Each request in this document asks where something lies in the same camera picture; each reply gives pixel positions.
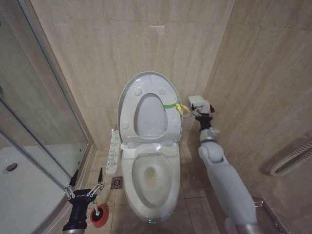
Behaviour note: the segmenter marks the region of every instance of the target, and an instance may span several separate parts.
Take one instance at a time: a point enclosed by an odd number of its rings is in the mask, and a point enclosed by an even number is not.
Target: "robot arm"
[[[210,124],[215,110],[201,96],[189,97],[189,104],[195,119],[200,122],[199,156],[207,168],[220,206],[228,216],[225,222],[227,232],[263,234],[256,217],[254,200],[235,168],[228,163],[222,147],[216,142],[220,131]]]

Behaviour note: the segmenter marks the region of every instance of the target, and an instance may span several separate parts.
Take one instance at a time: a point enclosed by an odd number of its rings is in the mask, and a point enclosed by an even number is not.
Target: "silver metal joint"
[[[216,141],[220,134],[220,130],[216,127],[210,127],[209,129],[204,129],[200,131],[200,141],[213,140]]]

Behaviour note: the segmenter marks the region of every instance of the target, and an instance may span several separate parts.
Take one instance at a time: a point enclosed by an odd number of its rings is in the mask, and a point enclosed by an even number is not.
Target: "shower drain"
[[[17,163],[12,163],[9,166],[7,166],[5,169],[7,172],[11,172],[11,171],[15,170],[17,167],[18,167]]]
[[[111,189],[121,189],[121,188],[122,188],[122,176],[113,177]]]

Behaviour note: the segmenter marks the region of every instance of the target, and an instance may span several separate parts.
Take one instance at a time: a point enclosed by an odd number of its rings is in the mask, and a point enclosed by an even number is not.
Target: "yellow tape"
[[[190,110],[187,106],[185,105],[180,105],[179,103],[177,103],[175,105],[175,107],[177,108],[177,110],[180,112],[180,115],[182,115],[183,117],[188,117],[190,116]],[[188,113],[186,115],[183,114],[183,109],[185,109]]]

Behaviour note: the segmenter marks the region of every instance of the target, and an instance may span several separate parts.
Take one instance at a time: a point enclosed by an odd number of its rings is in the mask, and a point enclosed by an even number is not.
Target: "white toilet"
[[[131,208],[149,223],[166,220],[178,200],[182,118],[163,107],[174,103],[181,104],[175,87],[156,72],[133,77],[118,103],[123,186]]]

